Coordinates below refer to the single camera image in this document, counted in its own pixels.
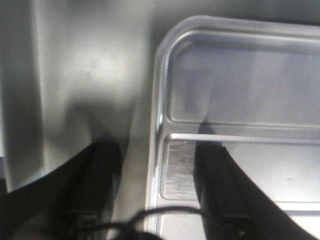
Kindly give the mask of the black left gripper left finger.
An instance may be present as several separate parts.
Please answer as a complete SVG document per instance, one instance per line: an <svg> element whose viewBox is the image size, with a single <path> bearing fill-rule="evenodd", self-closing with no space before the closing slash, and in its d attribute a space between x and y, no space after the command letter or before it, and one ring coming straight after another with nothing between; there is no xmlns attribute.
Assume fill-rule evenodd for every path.
<svg viewBox="0 0 320 240"><path fill-rule="evenodd" d="M121 174L117 143L88 145L47 175L1 196L1 239L66 240L84 218L109 221Z"/></svg>

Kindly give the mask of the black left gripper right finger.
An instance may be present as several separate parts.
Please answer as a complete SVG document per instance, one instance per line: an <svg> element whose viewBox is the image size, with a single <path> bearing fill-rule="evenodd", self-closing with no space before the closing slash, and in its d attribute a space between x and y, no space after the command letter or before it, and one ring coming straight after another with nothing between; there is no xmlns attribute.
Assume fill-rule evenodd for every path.
<svg viewBox="0 0 320 240"><path fill-rule="evenodd" d="M193 180L208 240L313 240L243 172L221 144L198 142Z"/></svg>

